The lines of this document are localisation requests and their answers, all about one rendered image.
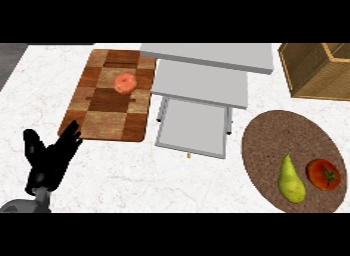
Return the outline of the wicker basket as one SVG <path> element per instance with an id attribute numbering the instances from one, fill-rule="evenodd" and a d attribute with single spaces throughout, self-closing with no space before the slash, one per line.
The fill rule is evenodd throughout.
<path id="1" fill-rule="evenodd" d="M 350 43 L 284 43 L 279 57 L 293 98 L 350 101 Z"/>

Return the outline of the green pear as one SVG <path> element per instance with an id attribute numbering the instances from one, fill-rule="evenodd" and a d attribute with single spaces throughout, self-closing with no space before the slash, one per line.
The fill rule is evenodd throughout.
<path id="1" fill-rule="evenodd" d="M 278 188 L 284 198 L 291 203 L 300 204 L 304 201 L 306 186 L 293 164 L 291 152 L 288 152 L 282 160 Z"/>

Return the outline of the red tomato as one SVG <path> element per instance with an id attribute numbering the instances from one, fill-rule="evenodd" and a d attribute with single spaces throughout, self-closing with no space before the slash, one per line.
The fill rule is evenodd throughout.
<path id="1" fill-rule="evenodd" d="M 337 166 L 327 159 L 315 159 L 306 167 L 306 174 L 312 184 L 322 191 L 332 191 L 341 184 L 341 173 Z"/>

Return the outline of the checkered wooden cutting board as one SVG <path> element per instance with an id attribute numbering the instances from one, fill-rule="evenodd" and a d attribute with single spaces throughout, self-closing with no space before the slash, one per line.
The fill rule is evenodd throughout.
<path id="1" fill-rule="evenodd" d="M 157 59 L 138 50 L 95 49 L 64 116 L 58 135 L 77 121 L 81 138 L 142 142 L 151 107 Z M 120 74 L 136 76 L 138 87 L 130 94 L 115 91 Z"/>

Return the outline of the orange peach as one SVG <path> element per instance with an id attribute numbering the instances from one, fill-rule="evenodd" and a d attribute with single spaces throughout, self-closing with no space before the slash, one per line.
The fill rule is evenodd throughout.
<path id="1" fill-rule="evenodd" d="M 120 94 L 130 94 L 138 87 L 138 79 L 132 73 L 123 73 L 115 78 L 115 91 Z"/>

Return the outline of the brown oval placemat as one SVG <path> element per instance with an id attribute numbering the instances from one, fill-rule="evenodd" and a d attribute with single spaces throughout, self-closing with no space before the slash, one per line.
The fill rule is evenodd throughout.
<path id="1" fill-rule="evenodd" d="M 278 188 L 285 156 L 306 186 L 306 199 L 300 204 L 284 198 Z M 276 208 L 285 212 L 337 211 L 347 193 L 344 158 L 328 133 L 310 119 L 284 110 L 262 113 L 244 132 L 242 158 L 253 184 Z M 341 182 L 331 191 L 321 190 L 307 177 L 307 165 L 316 159 L 328 160 L 328 169 L 340 171 Z"/>

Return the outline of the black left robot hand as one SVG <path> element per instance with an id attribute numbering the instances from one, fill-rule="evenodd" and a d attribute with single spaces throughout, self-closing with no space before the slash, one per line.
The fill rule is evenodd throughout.
<path id="1" fill-rule="evenodd" d="M 25 191 L 30 195 L 45 187 L 53 192 L 62 182 L 70 162 L 83 143 L 79 131 L 80 125 L 73 121 L 58 141 L 45 146 L 40 136 L 33 129 L 24 131 L 25 157 L 31 164 Z"/>

